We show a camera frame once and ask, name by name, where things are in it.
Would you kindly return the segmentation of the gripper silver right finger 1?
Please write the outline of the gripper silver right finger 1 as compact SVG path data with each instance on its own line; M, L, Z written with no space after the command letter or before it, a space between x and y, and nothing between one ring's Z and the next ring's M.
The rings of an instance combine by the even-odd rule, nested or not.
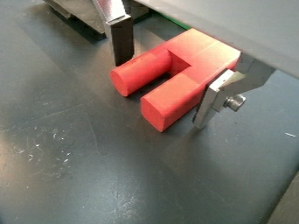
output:
M238 111L247 100L242 94L261 88L274 71L269 64L242 53L235 67L225 69L209 84L193 118L194 125L202 130L225 108Z

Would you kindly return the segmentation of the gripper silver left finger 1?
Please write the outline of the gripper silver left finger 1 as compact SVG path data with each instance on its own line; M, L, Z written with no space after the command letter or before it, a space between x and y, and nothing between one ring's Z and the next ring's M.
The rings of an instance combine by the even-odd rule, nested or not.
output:
M126 12L122 0L92 0L92 2L103 20L115 64L121 66L135 54L134 19Z

